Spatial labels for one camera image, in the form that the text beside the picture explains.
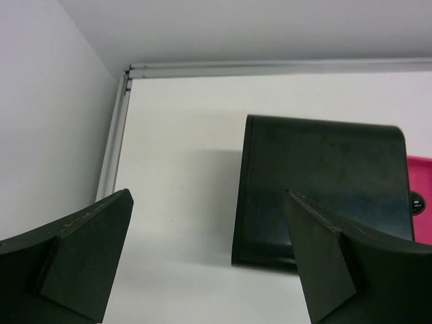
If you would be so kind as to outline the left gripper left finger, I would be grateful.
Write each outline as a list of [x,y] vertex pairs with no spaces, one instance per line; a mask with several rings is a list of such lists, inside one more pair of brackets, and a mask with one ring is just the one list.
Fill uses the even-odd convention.
[[123,189],[1,241],[2,323],[102,323],[134,201]]

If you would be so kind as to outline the black drawer cabinet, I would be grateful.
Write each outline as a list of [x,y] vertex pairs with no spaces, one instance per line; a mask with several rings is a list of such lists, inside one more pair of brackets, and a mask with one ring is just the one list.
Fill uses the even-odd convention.
[[232,265],[294,264],[289,189],[376,230],[414,238],[406,144],[396,126],[249,115]]

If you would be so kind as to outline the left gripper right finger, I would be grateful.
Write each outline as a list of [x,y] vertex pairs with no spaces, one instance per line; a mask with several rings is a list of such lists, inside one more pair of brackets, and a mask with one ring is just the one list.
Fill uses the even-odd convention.
[[293,190],[286,214],[311,323],[430,323],[431,246],[339,216]]

